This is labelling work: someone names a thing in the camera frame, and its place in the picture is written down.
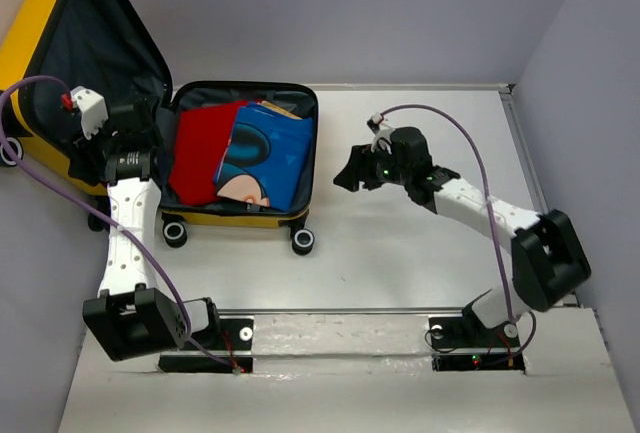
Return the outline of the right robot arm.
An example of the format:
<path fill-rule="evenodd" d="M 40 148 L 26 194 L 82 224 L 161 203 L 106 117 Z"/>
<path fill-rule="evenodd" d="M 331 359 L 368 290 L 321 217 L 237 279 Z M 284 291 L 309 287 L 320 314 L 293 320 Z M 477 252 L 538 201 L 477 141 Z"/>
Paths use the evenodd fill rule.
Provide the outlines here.
<path fill-rule="evenodd" d="M 546 213 L 495 199 L 451 169 L 433 162 L 424 135 L 415 127 L 386 129 L 372 143 L 355 145 L 334 184 L 350 192 L 401 186 L 428 211 L 461 223 L 507 252 L 511 270 L 501 283 L 468 303 L 462 337 L 482 345 L 497 327 L 531 312 L 546 312 L 585 283 L 592 270 L 569 216 Z"/>

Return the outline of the blue cartoon cloth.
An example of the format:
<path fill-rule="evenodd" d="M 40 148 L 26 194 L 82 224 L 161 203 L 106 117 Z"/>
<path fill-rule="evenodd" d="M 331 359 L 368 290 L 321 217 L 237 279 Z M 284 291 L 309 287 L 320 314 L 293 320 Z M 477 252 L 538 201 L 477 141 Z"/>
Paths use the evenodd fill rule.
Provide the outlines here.
<path fill-rule="evenodd" d="M 291 207 L 313 138 L 313 120 L 258 103 L 237 110 L 214 176 L 218 197 L 286 211 Z"/>

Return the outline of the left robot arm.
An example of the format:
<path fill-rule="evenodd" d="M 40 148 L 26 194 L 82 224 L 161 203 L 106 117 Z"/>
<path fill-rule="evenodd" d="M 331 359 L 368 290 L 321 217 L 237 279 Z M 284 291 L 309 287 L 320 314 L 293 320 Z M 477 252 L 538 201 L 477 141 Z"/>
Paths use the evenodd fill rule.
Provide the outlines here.
<path fill-rule="evenodd" d="M 222 328 L 213 301 L 183 301 L 153 254 L 163 139 L 148 104 L 138 99 L 110 107 L 82 89 L 72 105 L 97 156 L 109 207 L 93 213 L 109 226 L 109 247 L 97 296 L 83 304 L 87 328 L 114 362 L 215 345 Z"/>

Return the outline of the yellow hard-shell suitcase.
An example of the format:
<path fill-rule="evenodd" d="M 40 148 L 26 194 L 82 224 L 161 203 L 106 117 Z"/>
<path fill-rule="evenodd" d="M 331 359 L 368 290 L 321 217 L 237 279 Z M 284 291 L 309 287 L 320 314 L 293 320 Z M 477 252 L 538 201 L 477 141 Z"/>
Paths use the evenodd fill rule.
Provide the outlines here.
<path fill-rule="evenodd" d="M 199 224 L 288 226 L 293 250 L 300 255 L 312 250 L 315 238 L 305 220 L 313 187 L 319 106 L 311 89 L 247 81 L 196 81 L 174 89 L 163 56 L 129 0 L 25 0 L 1 48 L 1 86 L 11 91 L 1 115 L 6 136 L 2 165 L 12 167 L 30 155 L 93 196 L 92 230 L 106 226 L 93 213 L 108 212 L 108 196 L 101 173 L 69 172 L 69 144 L 82 131 L 79 113 L 66 110 L 61 96 L 77 86 L 98 92 L 110 107 L 138 99 L 157 103 L 156 122 L 163 139 L 157 156 L 159 210 L 170 247 L 183 246 L 187 226 Z M 169 185 L 181 113 L 236 101 L 313 120 L 307 162 L 286 211 L 218 196 L 207 205 L 187 206 Z"/>

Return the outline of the red cloth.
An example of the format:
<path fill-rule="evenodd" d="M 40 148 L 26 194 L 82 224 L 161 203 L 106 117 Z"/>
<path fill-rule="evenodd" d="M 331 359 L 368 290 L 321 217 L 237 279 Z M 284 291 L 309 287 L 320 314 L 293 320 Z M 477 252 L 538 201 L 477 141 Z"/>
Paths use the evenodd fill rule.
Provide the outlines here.
<path fill-rule="evenodd" d="M 181 113 L 169 185 L 183 205 L 203 206 L 217 200 L 215 175 L 229 145 L 237 112 L 248 104 L 236 101 Z"/>

